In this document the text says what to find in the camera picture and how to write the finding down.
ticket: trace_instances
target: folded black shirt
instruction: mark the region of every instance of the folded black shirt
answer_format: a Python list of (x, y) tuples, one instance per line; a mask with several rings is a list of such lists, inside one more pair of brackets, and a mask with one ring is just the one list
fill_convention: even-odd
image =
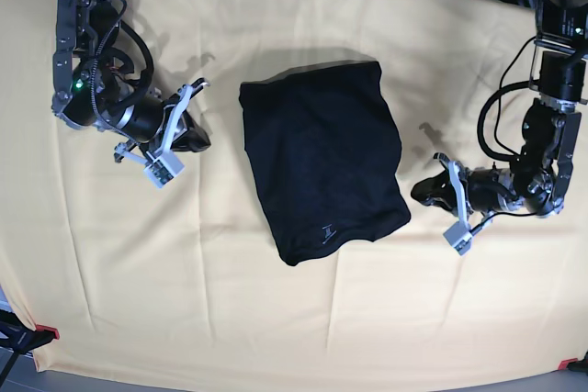
[(245, 150), (282, 260), (376, 241), (411, 214), (396, 182), (401, 140), (377, 62), (242, 84)]

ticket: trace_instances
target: small logo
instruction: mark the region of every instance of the small logo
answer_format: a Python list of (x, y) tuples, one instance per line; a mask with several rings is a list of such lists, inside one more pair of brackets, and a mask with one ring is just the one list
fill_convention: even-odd
[(324, 241), (322, 241), (322, 245), (327, 243), (335, 234), (337, 234), (337, 230), (331, 231), (331, 227), (333, 224), (329, 224), (326, 227), (322, 227), (324, 230)]

